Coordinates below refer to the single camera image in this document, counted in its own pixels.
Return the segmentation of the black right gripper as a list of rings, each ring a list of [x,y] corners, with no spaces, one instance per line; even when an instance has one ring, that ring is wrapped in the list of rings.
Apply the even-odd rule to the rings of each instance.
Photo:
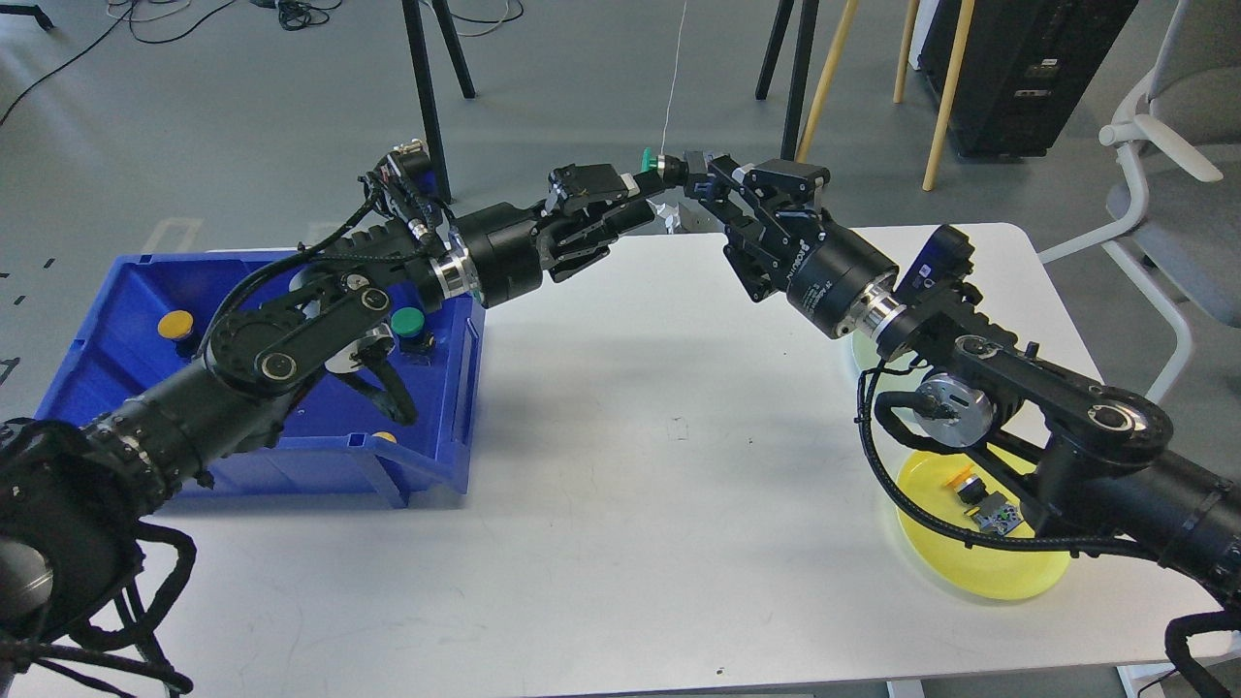
[[[897,266],[824,215],[828,168],[783,159],[740,165],[699,150],[685,152],[685,166],[684,194],[722,224],[725,258],[750,301],[781,293],[831,339],[872,337],[903,309],[894,293]]]

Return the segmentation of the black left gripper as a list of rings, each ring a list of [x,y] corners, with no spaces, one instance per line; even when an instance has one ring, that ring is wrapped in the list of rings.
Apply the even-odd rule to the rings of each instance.
[[[475,296],[491,308],[561,283],[597,265],[629,231],[652,224],[654,205],[637,180],[611,164],[563,165],[549,173],[545,207],[500,202],[457,219],[454,241],[474,270]]]

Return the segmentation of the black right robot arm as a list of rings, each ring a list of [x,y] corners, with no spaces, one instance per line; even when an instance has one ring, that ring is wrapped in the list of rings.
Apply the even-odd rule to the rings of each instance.
[[[855,421],[900,510],[968,548],[1134,556],[1193,579],[1220,610],[1167,623],[1167,658],[1201,697],[1229,696],[1189,638],[1239,628],[1239,486],[1175,455],[1155,402],[1045,361],[980,313],[973,246],[956,227],[934,229],[900,273],[822,206],[825,168],[699,152],[648,166],[721,221],[725,257],[755,301],[781,292],[825,335],[872,342]],[[908,448],[980,465],[1016,496],[1033,538],[973,533],[917,505],[884,467],[874,424]]]

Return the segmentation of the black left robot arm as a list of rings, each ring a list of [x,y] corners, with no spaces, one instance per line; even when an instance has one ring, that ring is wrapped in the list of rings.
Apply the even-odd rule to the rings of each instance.
[[[297,402],[352,351],[377,381],[351,379],[393,424],[414,402],[379,328],[395,284],[424,309],[475,296],[496,306],[602,260],[654,219],[652,196],[684,183],[683,161],[648,155],[640,171],[563,165],[527,207],[457,217],[421,142],[386,153],[361,176],[365,199],[336,233],[247,274],[223,298],[187,366],[74,426],[2,424],[2,688],[36,664],[98,692],[93,664],[192,689],[155,636],[186,587],[192,539],[146,522],[208,466],[274,446]]]

